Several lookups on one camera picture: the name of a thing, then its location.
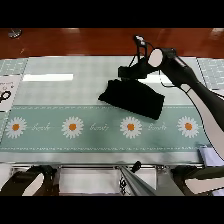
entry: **gingham pattern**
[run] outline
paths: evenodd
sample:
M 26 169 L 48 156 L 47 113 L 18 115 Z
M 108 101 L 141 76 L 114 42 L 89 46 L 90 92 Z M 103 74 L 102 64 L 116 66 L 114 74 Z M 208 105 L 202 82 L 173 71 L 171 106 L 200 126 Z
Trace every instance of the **gingham pattern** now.
M 118 78 L 119 66 L 128 66 L 131 60 L 132 56 L 29 58 L 24 74 L 73 74 L 74 79 L 63 82 L 21 82 L 14 105 L 104 105 L 98 100 L 99 95 L 105 91 L 108 80 Z M 183 60 L 203 82 L 196 58 L 185 57 Z M 177 88 L 164 88 L 160 83 L 149 86 L 164 94 L 167 104 L 192 104 Z
M 224 59 L 197 58 L 209 89 L 224 89 Z
M 28 58 L 0 60 L 0 75 L 23 74 Z

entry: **white daisy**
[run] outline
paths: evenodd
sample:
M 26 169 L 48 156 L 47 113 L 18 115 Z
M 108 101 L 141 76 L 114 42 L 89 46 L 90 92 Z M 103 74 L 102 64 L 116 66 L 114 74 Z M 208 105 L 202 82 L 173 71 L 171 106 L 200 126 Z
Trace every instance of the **white daisy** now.
M 63 135 L 65 135 L 66 138 L 69 137 L 71 139 L 82 134 L 83 126 L 83 121 L 78 117 L 69 117 L 63 122 L 61 131 L 64 132 Z
M 179 119 L 177 127 L 179 128 L 179 131 L 182 131 L 182 135 L 188 138 L 194 138 L 199 133 L 198 124 L 194 120 L 194 118 L 186 116 L 182 117 L 181 119 Z
M 17 138 L 26 130 L 26 121 L 21 117 L 14 117 L 6 126 L 6 135 L 8 138 Z
M 120 127 L 120 131 L 123 131 L 123 135 L 126 135 L 126 138 L 135 138 L 141 134 L 140 131 L 142 130 L 140 121 L 134 117 L 123 119 Z

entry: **black fabric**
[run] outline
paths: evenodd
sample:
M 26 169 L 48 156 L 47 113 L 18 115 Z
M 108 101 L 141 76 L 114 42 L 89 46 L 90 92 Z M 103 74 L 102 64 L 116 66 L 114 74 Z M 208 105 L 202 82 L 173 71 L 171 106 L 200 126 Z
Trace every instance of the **black fabric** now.
M 164 102 L 163 95 L 137 80 L 117 79 L 108 81 L 106 91 L 98 99 L 155 120 L 159 119 Z

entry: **yellow flower center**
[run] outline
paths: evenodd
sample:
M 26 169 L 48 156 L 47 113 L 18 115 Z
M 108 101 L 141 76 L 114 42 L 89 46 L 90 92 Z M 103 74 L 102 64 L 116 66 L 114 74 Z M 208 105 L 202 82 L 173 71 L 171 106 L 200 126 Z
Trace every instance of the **yellow flower center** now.
M 128 124 L 128 130 L 133 131 L 135 129 L 134 124 Z
M 19 129 L 19 124 L 14 124 L 13 126 L 12 126 L 12 130 L 13 131 L 17 131 Z
M 71 131 L 74 131 L 74 130 L 76 129 L 76 124 L 70 124 L 70 125 L 69 125 L 69 129 L 70 129 Z
M 192 130 L 192 124 L 190 124 L 190 123 L 186 123 L 185 124 L 185 128 L 187 129 L 187 130 Z

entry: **gray metal bar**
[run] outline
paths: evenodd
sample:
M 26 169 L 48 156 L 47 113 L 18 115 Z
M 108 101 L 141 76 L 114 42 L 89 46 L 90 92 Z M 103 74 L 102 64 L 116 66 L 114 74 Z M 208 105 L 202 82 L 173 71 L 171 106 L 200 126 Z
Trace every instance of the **gray metal bar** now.
M 119 168 L 134 196 L 156 196 L 156 191 L 141 178 L 132 173 L 125 166 L 120 166 Z

